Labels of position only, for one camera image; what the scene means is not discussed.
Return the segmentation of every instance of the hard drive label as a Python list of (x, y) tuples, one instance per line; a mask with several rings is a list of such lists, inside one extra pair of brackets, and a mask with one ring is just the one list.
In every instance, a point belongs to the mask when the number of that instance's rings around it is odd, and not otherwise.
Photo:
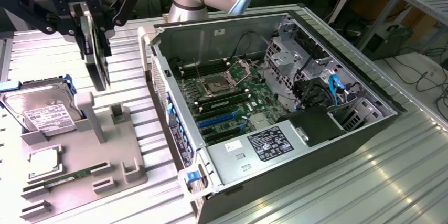
[(293, 150), (278, 127), (246, 137), (261, 161), (267, 161)]
[(41, 132), (58, 130), (74, 125), (62, 104), (27, 110), (23, 114)]

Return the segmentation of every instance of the metal rack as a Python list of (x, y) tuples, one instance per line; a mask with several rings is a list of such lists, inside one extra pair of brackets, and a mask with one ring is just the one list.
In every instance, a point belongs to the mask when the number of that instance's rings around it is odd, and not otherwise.
[[(367, 30), (366, 33), (361, 35), (361, 38), (355, 44), (355, 47), (359, 51), (362, 51), (363, 47), (366, 46), (367, 42), (371, 39), (373, 34), (377, 31), (377, 28), (382, 24), (383, 20), (386, 19), (389, 13), (391, 12), (397, 2), (399, 0), (390, 0), (386, 4), (378, 18), (375, 19), (371, 28)], [(413, 7), (418, 8), (423, 13), (430, 15), (439, 23), (445, 26), (448, 25), (448, 0), (403, 0), (411, 5)], [(402, 12), (402, 15), (397, 17), (395, 20), (402, 20), (405, 15), (407, 14), (406, 11)]]

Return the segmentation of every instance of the metal workbench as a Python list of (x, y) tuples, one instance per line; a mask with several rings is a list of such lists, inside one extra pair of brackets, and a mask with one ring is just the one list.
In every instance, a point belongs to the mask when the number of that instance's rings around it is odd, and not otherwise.
[[(337, 46), (407, 112), (351, 155), (222, 216), (214, 223), (446, 223), (446, 124), (418, 101), (406, 97), (405, 90), (306, 8), (295, 5), (274, 9), (262, 7), (250, 9), (247, 13), (287, 9), (294, 10)], [(114, 102), (123, 102), (130, 108), (147, 182), (42, 223), (194, 222), (190, 205), (182, 200), (175, 182), (175, 169), (138, 59), (135, 28), (151, 22), (158, 23), (161, 19), (135, 20), (118, 28), (110, 40), (111, 89), (93, 93), (97, 110)], [(73, 76), (79, 91), (91, 90), (75, 50), (75, 45), (66, 43), (59, 35), (47, 36), (35, 31), (15, 33), (7, 78), (38, 79), (66, 72)], [(2, 170), (7, 169), (18, 153), (18, 127), (9, 116), (0, 117), (0, 125), (5, 124), (7, 126), (0, 132), (3, 141), (0, 147)], [(18, 194), (13, 194), (10, 182), (3, 172), (0, 201), (9, 204), (1, 206), (0, 223), (21, 222), (15, 212), (22, 200)]]

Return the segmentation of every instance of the motherboard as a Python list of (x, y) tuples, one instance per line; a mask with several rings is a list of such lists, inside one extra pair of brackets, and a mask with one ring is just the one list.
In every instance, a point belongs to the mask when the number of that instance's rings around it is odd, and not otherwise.
[(287, 113), (265, 84), (261, 67), (233, 59), (179, 69), (177, 84), (209, 145), (265, 128)]

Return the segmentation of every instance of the circuit board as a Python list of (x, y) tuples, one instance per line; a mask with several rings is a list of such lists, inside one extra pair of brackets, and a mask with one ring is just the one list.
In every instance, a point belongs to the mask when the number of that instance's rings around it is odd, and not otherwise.
[(97, 165), (93, 165), (93, 166), (90, 166), (90, 167), (87, 167), (87, 168), (77, 171), (77, 172), (65, 174), (65, 175), (62, 175), (59, 177), (55, 177), (55, 178), (49, 179), (49, 180), (43, 180), (41, 182), (37, 182), (37, 183), (29, 185), (27, 187), (23, 187), (22, 191), (23, 192), (29, 191), (31, 189), (35, 189), (39, 186), (45, 186), (46, 188), (50, 188), (50, 187), (61, 185), (61, 184), (63, 184), (66, 182), (70, 182), (70, 181), (73, 181), (75, 179), (83, 178), (86, 176), (90, 176), (90, 171), (94, 170), (94, 169), (97, 169), (97, 168), (101, 168), (105, 165), (106, 165), (106, 163), (99, 163)]
[[(274, 124), (278, 117), (287, 113), (257, 73), (255, 64), (234, 60), (230, 66), (233, 84), (227, 82), (225, 72), (177, 80), (191, 116), (209, 145)], [(210, 111), (199, 111), (197, 102), (226, 94), (235, 95), (209, 103), (209, 107), (202, 106)], [(227, 115), (225, 121), (207, 125), (211, 120), (222, 119), (222, 115)]]

